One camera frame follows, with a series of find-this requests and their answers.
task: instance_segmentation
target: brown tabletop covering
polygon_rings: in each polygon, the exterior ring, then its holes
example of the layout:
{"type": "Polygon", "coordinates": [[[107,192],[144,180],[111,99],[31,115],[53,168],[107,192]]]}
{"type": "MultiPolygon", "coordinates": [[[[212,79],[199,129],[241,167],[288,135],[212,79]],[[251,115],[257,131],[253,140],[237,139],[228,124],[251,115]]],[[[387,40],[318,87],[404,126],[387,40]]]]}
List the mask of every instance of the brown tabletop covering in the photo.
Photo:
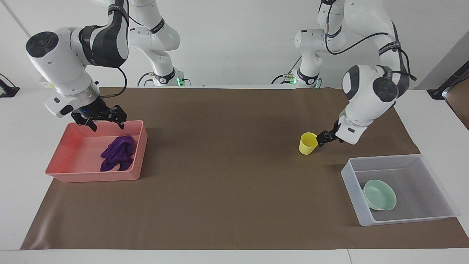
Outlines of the brown tabletop covering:
{"type": "Polygon", "coordinates": [[[469,247],[456,218],[359,225],[347,160],[419,153],[394,109],[357,145],[304,156],[300,135],[332,128],[341,90],[128,89],[113,103],[145,121],[141,178],[54,180],[22,249],[469,247]]]}
{"type": "Polygon", "coordinates": [[[469,79],[451,89],[446,94],[446,100],[461,122],[469,129],[469,79]]]}

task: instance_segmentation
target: cable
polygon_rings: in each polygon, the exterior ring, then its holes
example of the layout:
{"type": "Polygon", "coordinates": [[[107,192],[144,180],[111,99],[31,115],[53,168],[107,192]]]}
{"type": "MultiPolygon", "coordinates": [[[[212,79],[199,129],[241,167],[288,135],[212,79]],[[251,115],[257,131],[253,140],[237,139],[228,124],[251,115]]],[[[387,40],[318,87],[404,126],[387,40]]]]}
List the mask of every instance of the cable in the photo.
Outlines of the cable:
{"type": "MultiPolygon", "coordinates": [[[[329,16],[330,16],[330,14],[331,14],[331,10],[332,10],[332,5],[331,5],[331,7],[329,8],[329,12],[327,12],[326,24],[329,24],[329,16]]],[[[342,54],[342,53],[344,53],[344,52],[346,52],[346,51],[352,49],[353,47],[357,46],[358,44],[362,43],[363,41],[365,41],[365,40],[367,40],[367,39],[369,39],[369,38],[372,38],[372,37],[375,37],[375,36],[378,36],[378,35],[387,35],[387,36],[389,36],[389,33],[378,32],[378,33],[371,34],[370,36],[367,36],[367,37],[361,39],[360,41],[356,42],[356,43],[353,44],[352,46],[350,46],[350,47],[348,47],[348,48],[346,48],[346,49],[344,49],[344,50],[342,50],[342,51],[339,51],[339,52],[332,52],[332,51],[329,49],[329,45],[327,44],[327,36],[328,36],[328,35],[329,35],[328,33],[325,34],[325,47],[326,47],[327,51],[328,51],[330,54],[332,54],[332,55],[339,55],[339,54],[342,54]]],[[[408,71],[408,73],[402,72],[402,71],[398,71],[398,70],[393,70],[392,73],[399,73],[399,74],[402,74],[402,75],[405,75],[405,76],[409,76],[410,79],[412,79],[413,81],[417,81],[417,77],[415,77],[414,75],[412,75],[412,74],[410,73],[410,61],[409,61],[409,57],[407,56],[407,53],[406,53],[404,50],[402,50],[401,48],[399,48],[398,50],[399,50],[402,54],[404,54],[404,56],[406,57],[406,61],[407,61],[407,69],[406,69],[406,70],[408,71]]]]}
{"type": "Polygon", "coordinates": [[[329,49],[329,46],[327,44],[327,34],[325,35],[325,47],[327,48],[327,51],[332,54],[332,55],[339,55],[339,54],[342,54],[348,50],[350,50],[351,48],[354,48],[355,46],[357,46],[358,44],[364,42],[365,40],[369,39],[369,38],[372,38],[372,37],[375,37],[375,36],[378,36],[378,35],[389,35],[388,33],[384,33],[384,32],[379,32],[379,33],[374,33],[374,34],[371,34],[370,36],[367,36],[365,38],[363,38],[362,40],[358,41],[357,43],[353,44],[352,46],[340,51],[340,52],[332,52],[330,49],[329,49]]]}
{"type": "Polygon", "coordinates": [[[153,81],[153,79],[148,79],[144,82],[144,86],[146,86],[146,82],[153,81]]]}
{"type": "Polygon", "coordinates": [[[144,27],[144,25],[140,24],[139,22],[137,22],[135,19],[133,19],[131,16],[129,16],[130,19],[132,19],[133,22],[139,24],[140,26],[144,27]]]}
{"type": "Polygon", "coordinates": [[[271,85],[273,85],[273,83],[275,83],[276,80],[280,79],[283,77],[283,74],[282,75],[278,75],[277,77],[275,77],[275,79],[270,83],[271,85]]]}
{"type": "Polygon", "coordinates": [[[147,73],[143,74],[143,75],[140,77],[140,79],[138,79],[137,87],[140,85],[140,82],[143,80],[143,78],[144,78],[145,76],[147,76],[147,75],[150,75],[150,73],[147,72],[147,73]]]}
{"type": "MultiPolygon", "coordinates": [[[[331,15],[331,10],[332,10],[332,5],[331,7],[329,7],[329,12],[327,13],[327,18],[326,18],[326,24],[329,24],[329,16],[331,15]]],[[[385,33],[385,32],[379,32],[379,33],[374,33],[374,34],[371,34],[370,36],[367,36],[365,38],[363,38],[362,40],[358,41],[357,43],[353,44],[352,46],[342,50],[342,51],[339,51],[339,52],[332,52],[330,49],[329,49],[329,45],[327,44],[327,36],[329,34],[328,33],[325,33],[325,47],[327,49],[327,51],[332,54],[332,55],[339,55],[339,54],[342,54],[348,50],[350,50],[351,48],[357,46],[358,44],[364,42],[365,40],[369,39],[369,38],[372,38],[374,36],[378,36],[378,35],[389,35],[388,33],[385,33]]]]}
{"type": "Polygon", "coordinates": [[[292,73],[293,68],[295,68],[295,66],[298,64],[298,62],[301,60],[301,58],[303,58],[303,56],[300,56],[300,57],[298,58],[298,60],[295,62],[295,64],[294,64],[293,67],[290,69],[290,71],[288,72],[288,74],[292,73]]]}
{"type": "Polygon", "coordinates": [[[106,98],[119,96],[125,91],[125,89],[127,89],[127,76],[125,75],[125,72],[120,67],[118,67],[117,69],[122,73],[122,76],[124,76],[124,87],[122,88],[122,90],[120,92],[118,92],[116,94],[101,96],[101,99],[106,99],[106,98]]]}
{"type": "Polygon", "coordinates": [[[1,73],[0,73],[0,75],[2,75],[9,83],[11,83],[11,85],[13,85],[13,87],[16,87],[16,85],[12,81],[10,81],[10,79],[8,79],[5,75],[3,75],[1,73]]]}
{"type": "Polygon", "coordinates": [[[189,81],[190,86],[192,86],[192,82],[189,79],[182,79],[183,81],[189,81]]]}
{"type": "MultiPolygon", "coordinates": [[[[295,62],[295,64],[293,64],[293,66],[292,66],[292,68],[290,69],[290,71],[288,71],[288,74],[292,73],[293,69],[294,69],[295,66],[298,64],[298,62],[301,60],[301,58],[303,58],[303,56],[300,56],[300,57],[298,58],[298,60],[295,62]]],[[[273,83],[274,83],[277,79],[278,79],[278,78],[275,78],[275,79],[272,81],[271,85],[273,85],[273,83]]]]}

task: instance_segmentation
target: pink plastic bin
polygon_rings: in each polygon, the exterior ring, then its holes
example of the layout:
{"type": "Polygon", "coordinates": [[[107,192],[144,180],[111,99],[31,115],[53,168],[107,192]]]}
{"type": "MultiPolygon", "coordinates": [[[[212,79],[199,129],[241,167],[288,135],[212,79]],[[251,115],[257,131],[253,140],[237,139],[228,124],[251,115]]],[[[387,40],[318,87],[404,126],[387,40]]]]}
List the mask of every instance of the pink plastic bin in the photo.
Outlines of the pink plastic bin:
{"type": "Polygon", "coordinates": [[[98,130],[70,123],[45,173],[62,182],[136,180],[140,178],[148,136],[143,121],[127,121],[124,130],[111,122],[96,122],[98,130]],[[130,135],[136,142],[134,162],[127,171],[99,171],[106,150],[116,137],[130,135]]]}

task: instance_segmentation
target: light green bowl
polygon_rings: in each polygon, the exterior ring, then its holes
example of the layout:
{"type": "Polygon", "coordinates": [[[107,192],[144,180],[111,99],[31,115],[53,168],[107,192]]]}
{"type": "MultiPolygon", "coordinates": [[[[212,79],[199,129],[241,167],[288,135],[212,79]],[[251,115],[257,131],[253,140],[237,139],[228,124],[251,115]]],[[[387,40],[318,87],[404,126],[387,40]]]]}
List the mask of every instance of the light green bowl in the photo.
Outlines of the light green bowl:
{"type": "Polygon", "coordinates": [[[372,179],[365,184],[363,194],[368,206],[377,211],[389,211],[396,207],[394,190],[384,181],[372,179]]]}

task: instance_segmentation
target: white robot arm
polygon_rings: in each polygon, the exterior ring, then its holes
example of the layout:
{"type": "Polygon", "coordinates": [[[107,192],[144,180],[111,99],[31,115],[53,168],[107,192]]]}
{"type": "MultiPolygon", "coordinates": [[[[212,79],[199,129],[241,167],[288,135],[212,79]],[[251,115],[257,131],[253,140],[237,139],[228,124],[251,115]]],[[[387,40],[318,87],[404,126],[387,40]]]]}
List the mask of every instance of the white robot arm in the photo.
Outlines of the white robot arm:
{"type": "Polygon", "coordinates": [[[334,129],[318,135],[320,146],[336,139],[356,144],[368,126],[405,93],[409,77],[416,78],[405,67],[403,55],[408,65],[407,55],[401,49],[396,27],[384,10],[382,0],[321,1],[318,22],[323,30],[302,31],[295,38],[295,44],[303,55],[302,65],[297,71],[301,80],[308,85],[316,82],[322,62],[316,57],[317,52],[341,54],[349,50],[338,52],[345,42],[340,33],[342,17],[352,32],[363,36],[363,40],[370,39],[378,47],[381,65],[354,65],[347,71],[342,88],[349,104],[340,114],[334,129]],[[303,45],[305,39],[312,45],[303,45]]]}
{"type": "Polygon", "coordinates": [[[178,86],[184,74],[178,71],[165,51],[179,48],[181,38],[161,17],[155,0],[130,0],[141,27],[130,29],[131,46],[143,52],[153,69],[155,86],[178,86]]]}
{"type": "Polygon", "coordinates": [[[60,28],[41,32],[26,43],[31,62],[55,86],[58,95],[45,103],[58,117],[72,113],[78,125],[96,131],[93,120],[115,122],[123,129],[126,113],[116,105],[107,107],[99,88],[85,71],[87,65],[119,68],[129,48],[129,3],[127,0],[97,0],[108,7],[108,24],[84,28],[60,28]]]}

